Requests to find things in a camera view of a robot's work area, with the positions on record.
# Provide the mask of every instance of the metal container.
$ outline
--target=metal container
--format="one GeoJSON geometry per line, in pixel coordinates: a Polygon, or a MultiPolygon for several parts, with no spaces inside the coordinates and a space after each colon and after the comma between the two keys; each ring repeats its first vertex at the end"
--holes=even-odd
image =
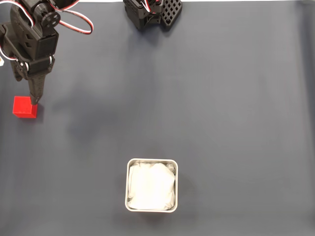
{"type": "Polygon", "coordinates": [[[125,206],[128,210],[130,211],[136,211],[136,212],[164,212],[164,213],[172,213],[177,209],[178,205],[178,165],[176,161],[174,160],[167,160],[167,159],[139,159],[139,158],[134,158],[131,159],[128,164],[127,164],[127,178],[126,178],[126,198],[125,198],[125,206]],[[130,167],[134,163],[162,163],[162,164],[173,164],[175,168],[175,186],[174,186],[174,191],[175,191],[175,204],[172,209],[170,210],[137,210],[137,209],[132,209],[128,206],[129,198],[128,198],[128,185],[129,185],[129,170],[130,167]]]}

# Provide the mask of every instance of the table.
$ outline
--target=table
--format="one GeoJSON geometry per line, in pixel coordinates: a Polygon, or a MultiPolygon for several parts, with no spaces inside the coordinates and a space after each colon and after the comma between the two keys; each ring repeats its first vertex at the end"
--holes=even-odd
{"type": "Polygon", "coordinates": [[[314,235],[301,4],[185,2],[170,32],[138,32],[122,3],[75,9],[95,32],[57,27],[37,119],[14,117],[27,82],[0,68],[0,235],[314,235]],[[173,214],[126,210],[134,157],[177,161],[173,214]]]}

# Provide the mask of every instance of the red block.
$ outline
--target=red block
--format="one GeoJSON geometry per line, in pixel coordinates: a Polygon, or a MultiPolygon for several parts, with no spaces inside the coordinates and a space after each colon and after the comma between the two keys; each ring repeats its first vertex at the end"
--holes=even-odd
{"type": "Polygon", "coordinates": [[[36,118],[37,105],[31,104],[30,97],[14,97],[13,114],[18,118],[36,118]]]}

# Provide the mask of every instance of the white tissue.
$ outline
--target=white tissue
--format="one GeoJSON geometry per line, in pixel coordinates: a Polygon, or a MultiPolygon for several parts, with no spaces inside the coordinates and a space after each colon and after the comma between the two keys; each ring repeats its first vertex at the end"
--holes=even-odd
{"type": "Polygon", "coordinates": [[[174,166],[135,163],[129,170],[129,207],[141,210],[169,210],[174,206],[174,166]]]}

